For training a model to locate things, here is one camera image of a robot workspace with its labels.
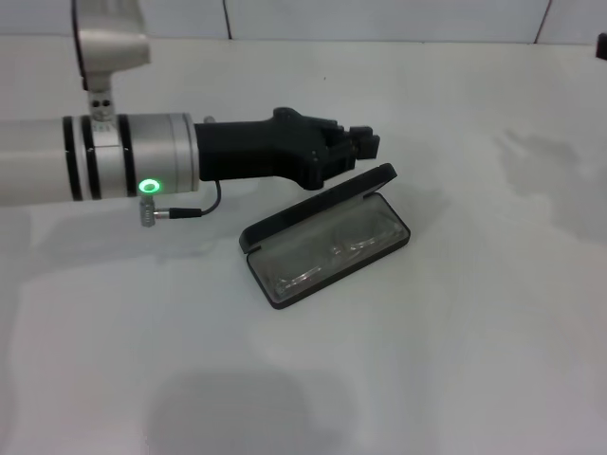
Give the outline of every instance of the eyeglass case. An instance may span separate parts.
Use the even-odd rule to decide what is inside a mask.
[[[409,243],[411,231],[376,192],[383,164],[247,227],[240,247],[273,308],[320,291]]]

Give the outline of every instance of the green led light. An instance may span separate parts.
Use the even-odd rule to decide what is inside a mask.
[[[139,191],[145,192],[146,194],[153,194],[160,191],[160,182],[153,178],[146,178],[139,183]]]

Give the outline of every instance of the white table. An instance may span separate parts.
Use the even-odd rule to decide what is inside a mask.
[[[0,210],[0,454],[607,451],[607,64],[590,47],[153,42],[120,110],[287,105],[381,135],[410,244],[273,310],[238,246],[309,193]],[[0,119],[84,112],[71,41],[0,39]],[[204,196],[168,204],[209,204]]]

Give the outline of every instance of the metal bracket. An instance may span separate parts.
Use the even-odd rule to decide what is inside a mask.
[[[117,153],[121,145],[112,75],[150,62],[138,0],[72,0],[72,26],[93,142],[96,148],[110,147]]]
[[[151,228],[156,224],[155,211],[154,197],[141,196],[141,199],[139,199],[139,218],[144,228]]]

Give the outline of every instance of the white wall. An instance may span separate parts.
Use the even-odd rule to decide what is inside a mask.
[[[150,34],[228,38],[222,0],[140,0]],[[226,0],[235,39],[533,43],[548,0]],[[70,33],[70,0],[2,0],[0,34]],[[540,43],[591,44],[607,0],[553,0]]]
[[[139,0],[155,36],[228,38],[221,0]],[[70,0],[2,0],[0,34],[68,35]]]
[[[237,39],[532,43],[547,0],[227,0]]]
[[[593,44],[607,31],[607,0],[554,0],[540,43]]]

